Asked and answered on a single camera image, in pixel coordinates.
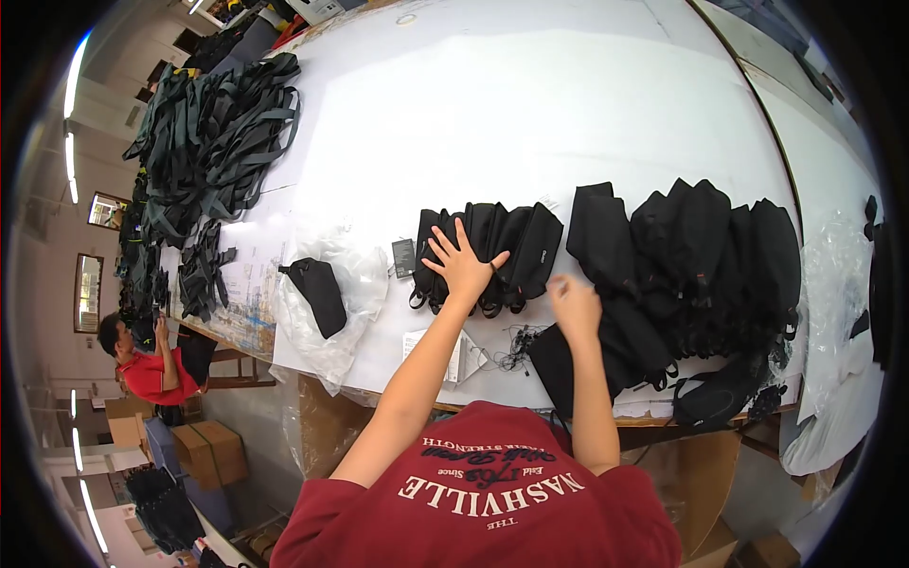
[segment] white paper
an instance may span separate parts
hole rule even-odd
[[[414,347],[425,333],[426,330],[421,329],[420,331],[404,334],[404,356],[402,360],[406,359],[407,355],[414,350]],[[454,344],[452,357],[448,361],[448,368],[445,370],[445,376],[443,377],[443,385],[454,388],[454,386],[463,383],[467,377],[476,373],[487,361],[488,359],[483,354],[483,351],[462,330],[461,335]]]

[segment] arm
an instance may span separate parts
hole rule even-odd
[[[161,392],[172,391],[180,387],[180,375],[176,371],[174,354],[171,353],[169,340],[167,320],[163,315],[159,315],[155,324],[155,354],[165,362],[165,370],[161,375]]]
[[[499,254],[490,264],[476,260],[460,219],[454,222],[458,248],[433,227],[435,239],[429,245],[444,264],[423,263],[440,274],[448,284],[448,298],[442,311],[388,382],[375,414],[350,451],[332,473],[370,487],[423,431],[442,387],[448,361],[464,321],[489,283],[493,268],[500,268],[508,253]]]
[[[594,290],[572,276],[554,277],[549,295],[574,366],[574,458],[599,475],[616,467],[620,459],[619,433],[597,336],[603,307]]]

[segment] hand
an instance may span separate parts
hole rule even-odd
[[[167,345],[170,341],[170,330],[167,329],[167,318],[164,314],[159,314],[158,321],[155,322],[155,341],[162,345]]]
[[[511,253],[505,251],[494,258],[491,263],[483,264],[476,260],[476,254],[470,247],[467,233],[464,232],[464,224],[461,223],[459,217],[454,220],[454,231],[457,234],[457,248],[451,244],[439,227],[433,227],[435,239],[429,239],[429,246],[439,257],[442,265],[427,258],[423,259],[423,264],[445,279],[445,283],[448,284],[448,301],[469,307],[476,304],[480,294],[489,284],[489,279],[493,275],[493,266],[496,269],[502,268]]]
[[[596,339],[603,306],[594,289],[574,276],[558,274],[546,286],[553,303],[555,321],[569,345]]]

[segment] window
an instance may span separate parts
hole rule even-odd
[[[79,254],[75,260],[75,322],[77,334],[98,333],[98,305],[101,299],[101,274],[105,259]]]
[[[92,206],[88,208],[88,224],[119,231],[123,210],[127,205],[129,205],[128,199],[108,194],[95,194]]]
[[[165,71],[167,67],[167,62],[164,59],[158,60],[158,65],[155,65],[155,68],[152,69],[152,72],[148,74],[148,84],[152,85],[161,80],[161,73]]]
[[[174,40],[174,47],[182,49],[190,55],[194,55],[196,48],[199,46],[200,39],[202,38],[199,37],[199,34],[193,30],[184,29]]]

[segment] black fabric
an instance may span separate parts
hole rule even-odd
[[[147,171],[145,243],[182,248],[201,214],[233,220],[256,204],[287,121],[288,144],[296,134],[300,99],[285,84],[299,72],[290,54],[196,79],[165,69],[123,155]]]
[[[203,225],[192,246],[181,254],[177,281],[184,318],[195,315],[208,322],[218,300],[227,307],[227,288],[221,278],[221,266],[234,261],[236,248],[219,252],[220,237],[221,223],[211,219]]]
[[[568,342],[562,335],[558,325],[551,325],[527,348],[527,354],[534,364],[540,381],[553,401],[555,410],[564,418],[574,416],[574,365]],[[615,400],[615,394],[622,389],[619,383],[641,382],[641,375],[637,380],[631,378],[634,373],[630,371],[619,357],[608,349],[603,350],[603,366],[606,370],[606,382],[609,385],[609,394]]]
[[[135,518],[165,554],[191,550],[205,536],[183,489],[164,470],[147,467],[126,477],[125,490],[135,503]]]
[[[629,221],[611,184],[578,187],[566,248],[602,300],[599,338],[613,397],[641,382],[667,387],[678,375],[677,360],[766,359],[781,337],[794,336],[798,241],[788,213],[767,200],[732,209],[710,182],[678,179],[669,194],[651,194]],[[549,339],[531,353],[547,392],[558,377],[571,377],[563,343]],[[725,416],[726,403],[738,404],[737,414],[768,376],[766,366],[749,368],[761,375],[745,380],[732,366],[717,375],[722,381],[696,377],[713,380],[686,399],[682,420]]]
[[[278,272],[287,274],[300,294],[313,310],[319,333],[325,339],[340,332],[347,325],[347,312],[341,299],[341,289],[335,280],[335,271],[324,261],[314,258],[295,260],[290,266],[278,266]]]
[[[894,328],[894,259],[891,243],[890,225],[883,221],[874,224],[877,216],[877,200],[873,195],[868,197],[864,209],[868,223],[864,234],[874,242],[871,257],[871,281],[868,286],[868,311],[870,316],[871,339],[874,344],[873,360],[881,364],[881,369],[890,366],[890,352]]]
[[[719,371],[679,380],[673,398],[675,422],[709,431],[732,420],[766,379],[767,355],[766,349],[741,354]],[[689,380],[704,383],[679,396]]]
[[[183,409],[179,404],[156,404],[155,416],[160,418],[165,426],[182,426],[184,422]]]
[[[496,317],[503,308],[517,314],[524,309],[527,300],[545,292],[555,252],[562,239],[563,226],[555,215],[540,203],[533,207],[517,207],[510,212],[502,204],[468,203],[463,213],[449,214],[445,209],[439,213],[429,209],[420,212],[416,236],[418,262],[410,298],[412,308],[429,304],[433,313],[438,314],[445,303],[448,297],[445,279],[419,261],[426,258],[440,264],[428,244],[433,236],[433,226],[438,226],[455,248],[458,246],[455,234],[455,219],[458,218],[464,224],[464,232],[480,262],[488,263],[504,251],[511,252],[477,301],[486,317]]]
[[[185,325],[181,325],[177,333],[176,346],[180,348],[183,368],[198,386],[204,386],[218,342]]]

